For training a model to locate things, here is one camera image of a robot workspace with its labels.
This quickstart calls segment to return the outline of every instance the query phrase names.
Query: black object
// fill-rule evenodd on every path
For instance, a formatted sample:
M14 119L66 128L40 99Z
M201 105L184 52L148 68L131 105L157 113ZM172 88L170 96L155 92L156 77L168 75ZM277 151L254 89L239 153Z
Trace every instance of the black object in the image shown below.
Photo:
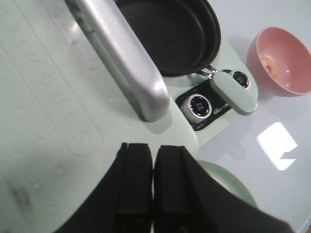
M185 147L123 143L87 200L55 233L294 233L229 193Z
M219 51L219 22L207 0L115 2L164 75L200 71Z
M177 215L187 210L184 223L178 222L174 231L170 231L168 224L158 224L161 228L155 224L155 233L294 233L287 223L229 193L201 168L185 147L162 146L155 164L161 164L155 167L156 219L165 218L172 209L171 201L180 193L188 203L179 202L174 207L182 210ZM170 167L177 167L179 172L170 172ZM169 180L157 179L159 174L169 176ZM169 185L177 179L179 188Z
M151 186L148 145L123 143L104 178L55 233L149 233Z

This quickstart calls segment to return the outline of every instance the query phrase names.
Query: white countertop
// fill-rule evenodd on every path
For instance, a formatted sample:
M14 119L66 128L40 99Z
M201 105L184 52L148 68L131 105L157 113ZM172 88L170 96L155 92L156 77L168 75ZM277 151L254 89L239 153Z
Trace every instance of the white countertop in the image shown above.
M267 26L294 33L311 51L309 0L209 3L223 36L244 63L252 40ZM311 225L310 116L311 95L281 98L259 89L258 109L203 145L199 159L231 171L249 189L261 210L287 221L295 232L304 233Z

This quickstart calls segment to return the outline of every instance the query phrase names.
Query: mint green pan handle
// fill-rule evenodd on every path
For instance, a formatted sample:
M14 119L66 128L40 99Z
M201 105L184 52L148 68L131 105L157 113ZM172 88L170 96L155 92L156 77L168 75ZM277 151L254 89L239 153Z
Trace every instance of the mint green pan handle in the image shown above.
M257 101L225 72L211 75L210 85L237 113L248 116L257 108Z

